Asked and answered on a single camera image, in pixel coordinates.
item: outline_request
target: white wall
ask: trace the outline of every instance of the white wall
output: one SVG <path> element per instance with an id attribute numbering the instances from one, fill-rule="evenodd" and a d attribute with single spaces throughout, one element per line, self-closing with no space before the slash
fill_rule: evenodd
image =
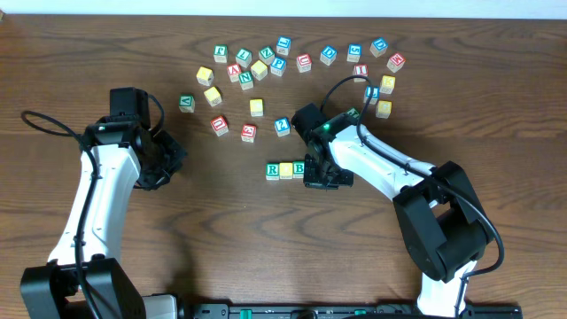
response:
<path id="1" fill-rule="evenodd" d="M 6 13 L 567 19 L 567 0 L 0 0 Z"/>

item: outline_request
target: wood grain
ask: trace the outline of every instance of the wood grain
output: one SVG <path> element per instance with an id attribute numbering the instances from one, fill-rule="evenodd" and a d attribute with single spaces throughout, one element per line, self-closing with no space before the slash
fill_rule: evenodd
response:
<path id="1" fill-rule="evenodd" d="M 213 47 L 253 52 L 293 39 L 283 78 L 269 75 L 243 92 Z M 19 119 L 47 113 L 82 131 L 108 113 L 108 91 L 136 86 L 167 112 L 166 129 L 189 152 L 183 170 L 158 191 L 135 191 L 124 229 L 122 266 L 142 294 L 179 292 L 235 303 L 362 303 L 415 299 L 420 273 L 401 240 L 392 204 L 362 179 L 336 192 L 301 182 L 265 181 L 270 161 L 297 160 L 296 133 L 278 138 L 273 121 L 292 117 L 352 72 L 349 43 L 376 82 L 389 74 L 369 42 L 408 60 L 396 73 L 387 121 L 370 130 L 420 160 L 453 160 L 467 171 L 507 247 L 501 269 L 474 278 L 478 303 L 518 303 L 525 318 L 567 316 L 567 23 L 473 19 L 260 19 L 212 17 L 7 16 L 0 25 L 0 316 L 26 317 L 19 295 L 25 267 L 45 263 L 74 200 L 79 153 Z M 318 59 L 338 49 L 331 67 Z M 311 72 L 294 57 L 309 53 Z M 206 103 L 195 74 L 215 72 L 222 93 Z M 361 106 L 363 83 L 347 83 L 329 116 Z M 193 92 L 194 114 L 177 99 Z M 263 98 L 252 118 L 248 100 Z M 154 120 L 157 113 L 152 110 Z M 209 121 L 223 114 L 221 138 Z M 254 144 L 238 135 L 258 126 Z M 490 245 L 481 266 L 493 262 Z"/>

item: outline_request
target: cable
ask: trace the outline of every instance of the cable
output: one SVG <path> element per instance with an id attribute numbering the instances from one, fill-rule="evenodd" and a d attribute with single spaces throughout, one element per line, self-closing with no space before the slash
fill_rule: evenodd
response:
<path id="1" fill-rule="evenodd" d="M 360 78 L 360 79 L 366 80 L 366 82 L 369 83 L 369 86 L 371 88 L 374 88 L 374 86 L 372 85 L 372 81 L 367 76 L 362 76 L 362 75 L 348 76 L 345 79 L 343 79 L 342 81 L 340 81 L 339 83 L 337 83 L 332 89 L 330 89 L 329 93 L 327 93 L 327 96 L 325 97 L 325 99 L 321 103 L 321 108 L 320 108 L 321 112 L 322 112 L 323 107 L 325 106 L 325 103 L 327 102 L 327 99 L 332 94 L 332 92 L 335 89 L 337 89 L 344 82 L 347 82 L 347 81 L 349 81 L 351 79 L 355 79 L 355 78 Z M 389 154 L 378 150 L 372 144 L 367 143 L 367 137 L 363 136 L 362 133 L 361 133 L 361 124 L 362 124 L 362 119 L 364 118 L 364 114 L 368 111 L 369 104 L 370 104 L 370 98 L 368 98 L 366 103 L 364 104 L 364 107 L 362 108 L 361 115 L 359 116 L 358 122 L 356 123 L 356 134 L 358 135 L 359 139 L 361 140 L 361 143 L 363 145 L 365 145 L 366 147 L 368 147 L 374 153 L 378 154 L 379 156 L 391 161 L 393 164 L 395 164 L 395 165 L 397 165 L 401 168 L 404 168 L 407 172 L 423 178 L 427 182 L 432 183 L 433 185 L 439 187 L 441 190 L 445 191 L 446 193 L 462 200 L 465 204 L 467 204 L 468 206 L 470 206 L 473 209 L 473 211 L 477 214 L 478 218 L 484 223 L 484 225 L 488 228 L 488 230 L 493 234 L 494 241 L 496 242 L 496 244 L 498 246 L 498 259 L 490 267 L 482 268 L 482 269 L 479 269 L 479 270 L 472 270 L 472 271 L 462 275 L 461 285 L 459 287 L 459 294 L 458 294 L 457 302 L 456 302 L 456 305 L 455 305 L 455 317 L 458 317 L 459 316 L 459 306 L 460 306 L 461 297 L 464 294 L 464 286 L 466 285 L 466 283 L 469 282 L 469 277 L 483 275 L 483 274 L 487 274 L 491 271 L 495 271 L 504 262 L 505 250 L 504 250 L 504 243 L 502 242 L 502 238 L 501 238 L 500 234 L 498 233 L 498 230 L 496 230 L 496 228 L 492 224 L 492 222 L 460 190 L 453 188 L 452 186 L 446 185 L 446 184 L 436 180 L 435 178 L 432 178 L 431 176 L 412 168 L 409 165 L 409 163 L 403 163 L 403 162 L 395 159 L 394 157 L 390 156 Z"/>
<path id="2" fill-rule="evenodd" d="M 46 128 L 41 128 L 41 127 L 35 125 L 34 123 L 32 123 L 31 121 L 29 121 L 27 119 L 28 115 L 32 115 L 32 116 L 38 117 L 40 119 L 46 120 L 46 121 L 48 121 L 52 124 L 55 124 L 58 127 L 60 127 L 61 129 L 63 129 L 66 133 L 60 133 L 60 132 L 48 130 Z M 89 284 L 87 283 L 87 279 L 86 279 L 85 274 L 82 270 L 82 262 L 81 262 L 82 261 L 82 249 L 81 249 L 81 247 L 82 247 L 83 229 L 84 229 L 85 222 L 86 222 L 86 219 L 87 219 L 87 212 L 89 211 L 90 201 L 92 200 L 92 196 L 93 196 L 93 193 L 95 191 L 95 186 L 97 184 L 97 179 L 98 179 L 97 161 L 95 160 L 95 157 L 90 152 L 87 145 L 81 140 L 81 137 L 78 136 L 75 132 L 73 132 L 67 125 L 61 123 L 60 121 L 57 121 L 57 120 L 55 120 L 55 119 L 53 119 L 53 118 L 51 118 L 47 115 L 37 113 L 37 112 L 33 112 L 33 111 L 22 112 L 21 113 L 21 119 L 29 127 L 35 128 L 35 129 L 40 130 L 44 133 L 55 135 L 55 136 L 71 136 L 71 137 L 73 137 L 79 143 L 81 150 L 84 151 L 87 154 L 87 156 L 89 156 L 90 164 L 92 164 L 92 174 L 90 176 L 90 185 L 89 185 L 89 190 L 87 191 L 87 197 L 85 198 L 85 203 L 82 206 L 81 215 L 79 216 L 79 223 L 77 225 L 77 233 L 74 237 L 74 262 L 75 262 L 75 267 L 77 269 L 77 279 L 79 280 L 79 285 L 81 286 L 82 293 L 85 296 L 85 300 L 87 301 L 87 304 L 89 305 L 90 312 L 93 314 L 93 316 L 96 319 L 100 319 L 100 318 L 102 318 L 102 316 L 100 315 L 100 312 L 98 311 L 97 305 L 95 304 L 95 301 L 92 297 L 92 294 L 90 293 L 90 287 L 89 287 Z"/>
<path id="3" fill-rule="evenodd" d="M 155 96 L 153 96 L 152 94 L 148 94 L 148 97 L 153 101 L 153 103 L 155 103 L 158 106 L 159 111 L 161 112 L 161 116 L 159 117 L 158 124 L 156 124 L 154 128 L 150 129 L 151 135 L 156 136 L 161 131 L 161 128 L 163 128 L 166 112 L 163 110 L 163 107 L 161 106 L 161 104 L 159 103 L 158 99 Z"/>

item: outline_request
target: brown wooden surface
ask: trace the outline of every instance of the brown wooden surface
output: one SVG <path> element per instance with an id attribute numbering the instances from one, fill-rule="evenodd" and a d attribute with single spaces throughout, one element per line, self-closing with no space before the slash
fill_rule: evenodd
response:
<path id="1" fill-rule="evenodd" d="M 293 39 L 283 78 L 270 74 L 243 92 L 215 64 L 213 47 Z M 420 272 L 409 258 L 392 204 L 362 179 L 334 192 L 301 181 L 267 182 L 264 165 L 299 160 L 297 133 L 278 138 L 274 120 L 320 103 L 353 69 L 349 43 L 379 81 L 386 57 L 369 53 L 383 36 L 396 74 L 389 120 L 367 125 L 409 156 L 453 160 L 467 171 L 507 247 L 501 269 L 472 279 L 475 302 L 519 303 L 526 318 L 567 316 L 567 23 L 462 19 L 248 19 L 7 16 L 0 24 L 0 316 L 25 317 L 19 280 L 46 262 L 66 224 L 80 173 L 71 139 L 46 136 L 19 119 L 47 113 L 77 131 L 108 113 L 108 91 L 136 86 L 165 106 L 166 129 L 189 152 L 158 191 L 134 191 L 122 267 L 142 294 L 179 292 L 235 303 L 362 303 L 415 299 Z M 321 49 L 339 50 L 331 67 Z M 294 58 L 310 53 L 311 72 Z M 211 108 L 195 78 L 215 72 L 223 102 Z M 347 83 L 328 115 L 361 106 L 364 83 Z M 193 92 L 194 114 L 177 99 Z M 252 118 L 250 98 L 265 101 Z M 157 112 L 152 109 L 154 119 Z M 209 121 L 224 114 L 227 136 Z M 259 126 L 241 142 L 243 123 Z M 494 244 L 480 266 L 496 257 Z"/>

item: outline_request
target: alphabet cube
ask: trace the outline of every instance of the alphabet cube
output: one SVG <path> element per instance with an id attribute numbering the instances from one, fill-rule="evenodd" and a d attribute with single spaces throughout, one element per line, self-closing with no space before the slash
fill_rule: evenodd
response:
<path id="1" fill-rule="evenodd" d="M 217 106 L 222 102 L 221 93 L 215 87 L 205 91 L 205 98 L 211 106 Z"/>
<path id="2" fill-rule="evenodd" d="M 224 120 L 222 115 L 212 120 L 211 126 L 213 127 L 214 133 L 216 133 L 217 136 L 221 136 L 229 132 L 229 125 L 227 124 L 226 120 Z"/>
<path id="3" fill-rule="evenodd" d="M 402 66 L 404 66 L 404 63 L 406 63 L 406 58 L 404 58 L 401 54 L 396 53 L 390 57 L 386 66 L 388 66 L 390 71 L 396 73 Z"/>
<path id="4" fill-rule="evenodd" d="M 261 99 L 250 100 L 250 115 L 251 116 L 264 115 L 264 103 Z"/>
<path id="5" fill-rule="evenodd" d="M 392 94 L 394 84 L 396 84 L 395 77 L 384 75 L 382 77 L 382 85 L 380 85 L 380 93 Z"/>
<path id="6" fill-rule="evenodd" d="M 261 81 L 266 77 L 266 75 L 268 75 L 268 67 L 263 64 L 262 61 L 256 61 L 250 69 L 252 70 L 252 75 L 254 75 L 258 81 Z"/>
<path id="7" fill-rule="evenodd" d="M 274 62 L 274 58 L 276 58 L 276 54 L 269 46 L 260 50 L 260 60 L 268 66 Z"/>
<path id="8" fill-rule="evenodd" d="M 214 62 L 227 63 L 229 61 L 229 47 L 226 45 L 215 45 L 214 46 Z"/>
<path id="9" fill-rule="evenodd" d="M 353 107 L 350 110 L 346 111 L 346 113 L 352 117 L 354 117 L 355 119 L 358 119 L 359 116 L 361 116 L 360 113 L 358 113 L 358 111 L 356 111 L 356 109 Z"/>
<path id="10" fill-rule="evenodd" d="M 303 178 L 304 172 L 305 172 L 305 162 L 304 161 L 294 161 L 293 162 L 293 178 Z"/>
<path id="11" fill-rule="evenodd" d="M 233 64 L 227 66 L 227 72 L 229 73 L 229 78 L 231 82 L 238 82 L 238 75 L 242 73 L 240 66 L 238 64 Z"/>
<path id="12" fill-rule="evenodd" d="M 266 164 L 266 179 L 269 181 L 279 181 L 280 179 L 279 164 Z"/>
<path id="13" fill-rule="evenodd" d="M 308 54 L 298 56 L 297 64 L 300 73 L 311 71 L 311 57 Z"/>
<path id="14" fill-rule="evenodd" d="M 335 58 L 337 58 L 337 50 L 335 50 L 335 48 L 331 47 L 330 45 L 327 45 L 325 49 L 321 51 L 320 60 L 327 66 L 330 66 Z"/>
<path id="15" fill-rule="evenodd" d="M 247 49 L 240 49 L 237 53 L 237 63 L 243 67 L 247 68 L 252 62 L 252 53 Z"/>
<path id="16" fill-rule="evenodd" d="M 386 53 L 388 43 L 383 38 L 378 38 L 370 45 L 370 52 L 375 58 Z"/>
<path id="17" fill-rule="evenodd" d="M 280 179 L 292 179 L 292 178 L 293 178 L 293 164 L 280 163 Z"/>
<path id="18" fill-rule="evenodd" d="M 245 124 L 242 127 L 242 133 L 240 133 L 242 140 L 245 142 L 254 143 L 254 138 L 256 138 L 256 127 L 253 125 Z"/>
<path id="19" fill-rule="evenodd" d="M 204 66 L 200 67 L 197 71 L 197 82 L 200 84 L 211 86 L 213 83 L 214 75 L 213 70 Z"/>
<path id="20" fill-rule="evenodd" d="M 195 112 L 195 99 L 192 95 L 182 94 L 179 97 L 179 109 L 183 113 L 194 113 Z"/>
<path id="21" fill-rule="evenodd" d="M 346 61 L 348 62 L 358 62 L 361 59 L 362 46 L 359 44 L 349 44 L 348 45 L 348 55 L 346 55 Z"/>
<path id="22" fill-rule="evenodd" d="M 278 136 L 286 136 L 290 134 L 290 122 L 287 118 L 281 118 L 274 123 Z"/>
<path id="23" fill-rule="evenodd" d="M 378 101 L 380 88 L 374 87 L 372 93 L 370 93 L 370 90 L 371 87 L 367 86 L 366 90 L 364 91 L 364 98 L 362 99 L 362 103 L 366 103 L 366 101 L 370 99 L 370 103 L 374 105 Z"/>
<path id="24" fill-rule="evenodd" d="M 290 38 L 287 38 L 285 36 L 280 36 L 280 38 L 277 39 L 277 46 L 276 46 L 277 53 L 286 56 L 290 54 L 290 48 L 291 48 Z"/>
<path id="25" fill-rule="evenodd" d="M 282 76 L 282 75 L 284 75 L 286 64 L 287 63 L 285 62 L 285 60 L 283 58 L 276 57 L 276 58 L 274 58 L 274 62 L 272 62 L 272 65 L 269 68 L 270 72 L 272 74 L 277 75 L 277 76 Z"/>
<path id="26" fill-rule="evenodd" d="M 369 76 L 369 66 L 367 65 L 356 65 L 354 66 L 353 75 L 363 75 Z M 366 80 L 361 78 L 354 78 L 355 82 L 365 82 Z"/>
<path id="27" fill-rule="evenodd" d="M 252 80 L 252 74 L 250 71 L 246 71 L 238 75 L 238 80 L 240 81 L 240 87 L 242 90 L 251 89 L 254 87 L 254 81 Z"/>
<path id="28" fill-rule="evenodd" d="M 376 117 L 380 119 L 387 119 L 392 111 L 392 102 L 390 101 L 378 101 L 378 106 L 376 107 Z"/>

